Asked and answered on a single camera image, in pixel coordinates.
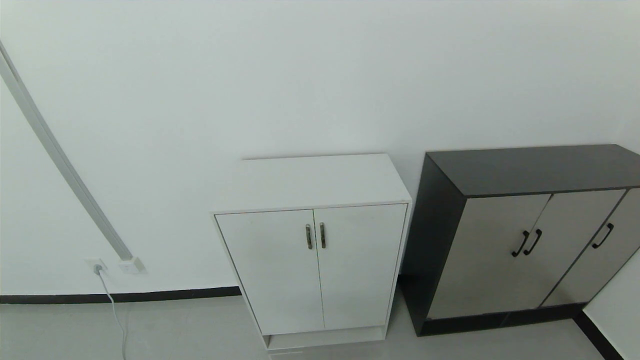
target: floor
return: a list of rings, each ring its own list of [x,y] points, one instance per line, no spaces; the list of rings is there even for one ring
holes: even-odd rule
[[[117,304],[127,360],[602,360],[572,320],[416,337],[400,293],[386,341],[267,354],[241,297]],[[0,305],[0,359],[114,360],[111,304]]]

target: black cabinet top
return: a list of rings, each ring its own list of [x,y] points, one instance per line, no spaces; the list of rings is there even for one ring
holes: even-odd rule
[[[640,187],[640,155],[619,145],[427,152],[466,197]]]

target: cabinet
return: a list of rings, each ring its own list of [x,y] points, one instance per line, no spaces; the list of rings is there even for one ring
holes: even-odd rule
[[[427,153],[401,272],[416,333],[572,317],[640,246],[635,187],[617,145]]]
[[[640,189],[631,189],[544,306],[589,302],[640,247]]]
[[[212,218],[267,349],[384,339],[411,204],[389,157],[242,161],[231,178]]]

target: white wall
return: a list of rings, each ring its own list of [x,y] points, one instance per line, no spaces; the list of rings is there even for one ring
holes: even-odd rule
[[[207,217],[230,161],[615,141],[637,110],[632,1],[3,0],[2,40],[120,236],[123,275],[6,91],[3,294],[235,285]]]
[[[640,152],[640,111],[622,129],[620,144]],[[584,310],[616,350],[628,360],[640,359],[638,300],[640,252],[636,252]]]

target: power cord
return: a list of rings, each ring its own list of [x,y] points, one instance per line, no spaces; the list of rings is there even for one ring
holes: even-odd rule
[[[104,292],[107,293],[109,300],[111,300],[111,306],[113,307],[113,317],[116,318],[116,322],[118,323],[118,326],[120,326],[120,330],[122,330],[122,360],[127,360],[127,357],[124,354],[124,345],[127,342],[127,333],[124,331],[124,327],[122,327],[122,324],[118,319],[118,315],[116,315],[116,303],[115,301],[113,301],[113,297],[111,297],[109,290],[107,290],[107,286],[104,284],[104,279],[102,278],[102,274],[100,274],[100,271],[104,271],[104,269],[102,268],[102,265],[96,264],[93,266],[93,272],[95,273],[95,275],[98,275],[100,277],[100,282],[102,283]]]

